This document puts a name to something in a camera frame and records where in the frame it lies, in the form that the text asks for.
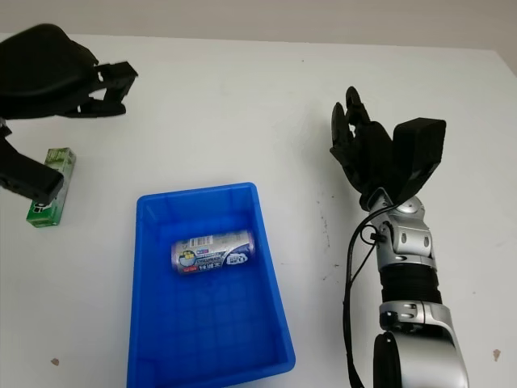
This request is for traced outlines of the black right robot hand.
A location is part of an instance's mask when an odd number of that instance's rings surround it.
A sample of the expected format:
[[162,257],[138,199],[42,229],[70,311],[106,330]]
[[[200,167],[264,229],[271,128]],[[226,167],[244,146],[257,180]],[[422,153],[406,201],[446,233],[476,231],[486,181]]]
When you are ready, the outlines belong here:
[[334,105],[331,136],[330,152],[360,194],[360,207],[368,211],[377,191],[389,186],[392,140],[380,123],[370,119],[353,86],[347,89],[346,103]]

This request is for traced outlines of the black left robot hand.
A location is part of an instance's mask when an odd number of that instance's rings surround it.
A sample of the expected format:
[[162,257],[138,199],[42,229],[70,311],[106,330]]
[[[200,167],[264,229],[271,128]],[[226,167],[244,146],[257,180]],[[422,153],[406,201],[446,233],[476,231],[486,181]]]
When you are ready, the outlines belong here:
[[101,65],[60,27],[39,24],[1,42],[1,118],[121,116],[136,78],[128,62]]

